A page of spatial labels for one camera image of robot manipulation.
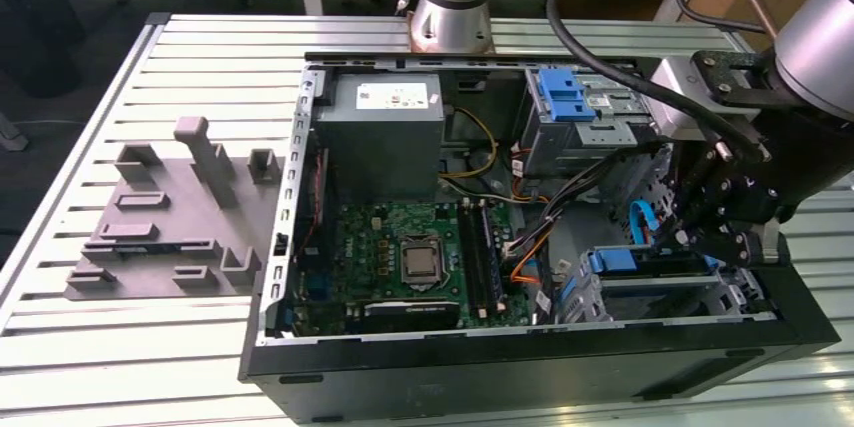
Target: green circuit board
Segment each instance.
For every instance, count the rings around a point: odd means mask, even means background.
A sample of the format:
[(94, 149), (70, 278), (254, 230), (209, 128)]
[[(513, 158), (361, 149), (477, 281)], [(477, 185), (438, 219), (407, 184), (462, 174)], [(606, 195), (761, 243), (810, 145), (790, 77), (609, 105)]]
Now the green circuit board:
[[(343, 205), (337, 219), (334, 271), (330, 298), (309, 314), (321, 335), (346, 330), (335, 319), (335, 306), (383, 301), (436, 300), (461, 304), (458, 328), (518, 326), (529, 322), (528, 299), (520, 289), (505, 298), (506, 310), (481, 318), (469, 307), (466, 265), (461, 249), (456, 203), (383, 203)], [(504, 204), (488, 210), (497, 244), (510, 239), (509, 212)], [(429, 242), (442, 255), (442, 278), (433, 285), (405, 282), (403, 249), (407, 242)]]

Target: motherboard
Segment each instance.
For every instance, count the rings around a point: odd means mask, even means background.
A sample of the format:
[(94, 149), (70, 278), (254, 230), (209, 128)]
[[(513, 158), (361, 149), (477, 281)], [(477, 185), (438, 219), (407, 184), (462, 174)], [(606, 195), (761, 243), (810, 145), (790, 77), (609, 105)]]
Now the motherboard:
[(512, 239), (498, 203), (342, 205), (329, 269), (305, 274), (297, 312), (315, 335), (518, 326), (524, 289), (504, 288)]

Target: aluminum extrusion table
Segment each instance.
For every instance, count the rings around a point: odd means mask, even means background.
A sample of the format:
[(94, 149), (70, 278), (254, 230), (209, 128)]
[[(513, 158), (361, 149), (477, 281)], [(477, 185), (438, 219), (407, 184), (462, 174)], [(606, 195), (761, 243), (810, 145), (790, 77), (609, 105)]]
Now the aluminum extrusion table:
[[(737, 37), (696, 25), (594, 21), (572, 23), (570, 29), (600, 54), (744, 48)], [(496, 20), (493, 30), (501, 53), (565, 53), (544, 21)], [(171, 140), (174, 121), (205, 115), (209, 134), (230, 155), (259, 147), (282, 155), (302, 56), (321, 50), (403, 52), (406, 26), (370, 17), (175, 15), (143, 29), (0, 272), (5, 426), (290, 424), (255, 386), (237, 380), (249, 297), (71, 302), (63, 290), (119, 179), (111, 162), (123, 142), (151, 142), (162, 157), (189, 156)], [(784, 230), (796, 265), (844, 339), (818, 355), (766, 366), (690, 400), (394, 425), (854, 424), (848, 181), (804, 204)]]

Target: white sticker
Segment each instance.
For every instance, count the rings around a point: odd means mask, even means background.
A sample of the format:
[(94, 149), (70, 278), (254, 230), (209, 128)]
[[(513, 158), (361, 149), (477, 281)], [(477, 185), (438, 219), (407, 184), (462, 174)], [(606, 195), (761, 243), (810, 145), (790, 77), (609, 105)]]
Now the white sticker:
[(610, 107), (612, 101), (608, 96), (588, 97), (588, 105), (590, 107)]
[(540, 308), (544, 309), (546, 313), (552, 310), (552, 300), (549, 300), (542, 290), (537, 292), (537, 305), (540, 305)]
[(428, 84), (362, 84), (357, 109), (428, 109)]

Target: metal case frame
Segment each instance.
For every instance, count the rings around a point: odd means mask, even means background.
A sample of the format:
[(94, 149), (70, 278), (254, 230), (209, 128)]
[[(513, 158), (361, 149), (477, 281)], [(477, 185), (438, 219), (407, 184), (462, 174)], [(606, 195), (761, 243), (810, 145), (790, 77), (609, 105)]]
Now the metal case frame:
[[(309, 59), (329, 66), (390, 70), (437, 69), (445, 63), (520, 69), (526, 64), (573, 62), (570, 57), (411, 54), (333, 54)], [(840, 341), (794, 267), (785, 265), (753, 269), (778, 320), (700, 325), (649, 322), (610, 329), (576, 324), (573, 328), (529, 327), (528, 335), (502, 335), (501, 329), (490, 329), (498, 332), (371, 342), (315, 338), (282, 345), (270, 328), (294, 248), (293, 213), (315, 91), (325, 89), (322, 77), (307, 70), (301, 86), (274, 255), (257, 277), (239, 374), (295, 422), (690, 397), (758, 366), (800, 358)]]

